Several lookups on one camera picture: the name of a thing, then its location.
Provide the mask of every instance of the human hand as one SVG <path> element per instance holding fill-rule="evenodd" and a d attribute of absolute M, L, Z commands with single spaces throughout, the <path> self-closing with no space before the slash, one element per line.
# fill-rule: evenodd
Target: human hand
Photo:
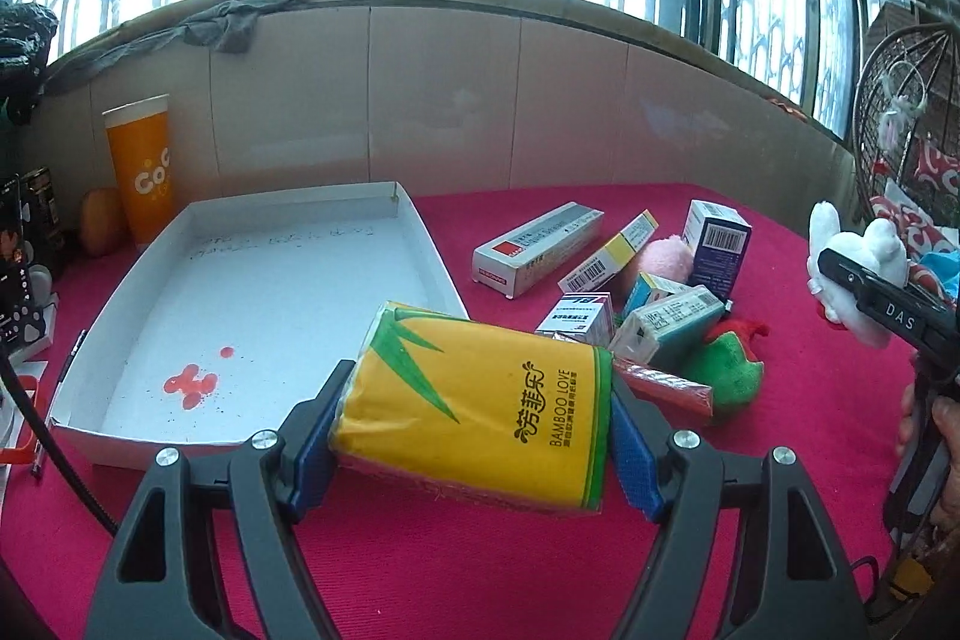
<path fill-rule="evenodd" d="M 904 389 L 901 398 L 901 413 L 904 418 L 896 432 L 896 456 L 902 458 L 907 444 L 913 438 L 913 384 Z M 950 452 L 950 471 L 944 491 L 930 513 L 930 523 L 943 530 L 953 530 L 960 525 L 960 403 L 941 396 L 933 403 L 933 422 L 947 443 Z"/>

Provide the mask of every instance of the wicker egg chair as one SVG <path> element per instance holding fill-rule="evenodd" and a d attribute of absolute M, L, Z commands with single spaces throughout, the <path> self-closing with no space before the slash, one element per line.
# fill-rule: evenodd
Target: wicker egg chair
<path fill-rule="evenodd" d="M 853 103 L 853 155 L 859 201 L 868 219 L 870 199 L 883 196 L 890 177 L 934 223 L 960 224 L 957 197 L 914 176 L 924 139 L 942 153 L 960 157 L 958 42 L 960 29 L 953 23 L 918 23 L 891 33 L 867 59 Z M 878 141 L 880 119 L 890 106 L 884 76 L 889 77 L 893 94 L 905 97 L 912 106 L 919 107 L 926 97 L 925 110 L 911 119 L 894 148 L 885 152 Z"/>

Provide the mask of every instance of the white tray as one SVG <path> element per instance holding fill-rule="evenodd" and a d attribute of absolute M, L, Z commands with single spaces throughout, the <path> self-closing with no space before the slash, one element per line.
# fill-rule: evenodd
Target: white tray
<path fill-rule="evenodd" d="M 467 316 L 397 183 L 191 204 L 90 329 L 56 397 L 59 437 L 94 463 L 145 469 L 166 445 L 205 453 L 276 428 L 356 357 L 388 299 Z M 217 384 L 187 410 L 164 383 L 191 363 Z"/>

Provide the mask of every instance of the pink plush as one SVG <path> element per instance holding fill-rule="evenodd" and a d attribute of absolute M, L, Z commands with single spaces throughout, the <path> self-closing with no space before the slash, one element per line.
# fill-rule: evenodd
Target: pink plush
<path fill-rule="evenodd" d="M 650 242 L 640 251 L 640 271 L 655 274 L 674 283 L 685 283 L 693 271 L 693 253 L 682 237 Z"/>

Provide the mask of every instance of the paper cup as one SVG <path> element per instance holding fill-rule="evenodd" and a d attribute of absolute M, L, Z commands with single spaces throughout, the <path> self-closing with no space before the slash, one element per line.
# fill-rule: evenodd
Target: paper cup
<path fill-rule="evenodd" d="M 146 247 L 174 218 L 167 98 L 155 95 L 104 112 L 110 157 L 127 223 Z"/>

